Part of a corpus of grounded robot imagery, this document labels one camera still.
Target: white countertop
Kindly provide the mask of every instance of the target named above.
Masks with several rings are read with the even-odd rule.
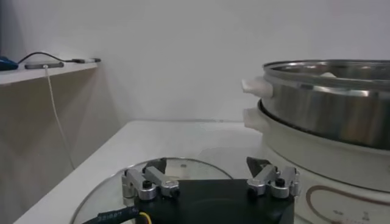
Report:
[[[124,167],[163,156],[200,159],[235,178],[247,178],[246,157],[261,156],[260,143],[261,134],[242,123],[129,122],[15,223],[68,224],[101,181]]]

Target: wall shelf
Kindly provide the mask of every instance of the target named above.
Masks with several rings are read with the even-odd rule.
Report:
[[[49,68],[49,75],[60,75],[69,72],[82,71],[86,69],[97,68],[96,63],[85,63],[85,64],[77,64],[77,63],[65,63],[62,68]],[[0,85],[3,84],[11,84],[16,82],[22,82],[30,79],[38,79],[45,77],[44,69],[25,69],[19,68],[17,70],[11,71],[1,71],[0,72]]]

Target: screw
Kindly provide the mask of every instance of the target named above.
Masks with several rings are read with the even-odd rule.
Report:
[[[285,180],[282,178],[278,178],[275,180],[275,185],[277,187],[284,187],[285,186]]]
[[[178,189],[171,191],[172,198],[178,198],[180,196],[180,191]]]
[[[152,188],[152,182],[150,182],[149,180],[145,180],[142,182],[142,188],[143,189],[150,189]]]

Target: white electric cooker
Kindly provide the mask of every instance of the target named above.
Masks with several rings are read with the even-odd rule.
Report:
[[[264,158],[300,172],[296,214],[315,223],[389,223],[390,153],[320,138],[244,110],[246,127],[262,132]]]

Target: white pot handle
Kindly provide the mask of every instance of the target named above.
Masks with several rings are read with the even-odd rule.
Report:
[[[245,109],[243,111],[244,126],[262,133],[269,131],[269,124],[265,117],[260,115],[258,108]]]
[[[260,98],[271,98],[274,94],[272,85],[265,81],[264,77],[258,76],[252,80],[242,80],[241,85],[244,93],[251,93]]]

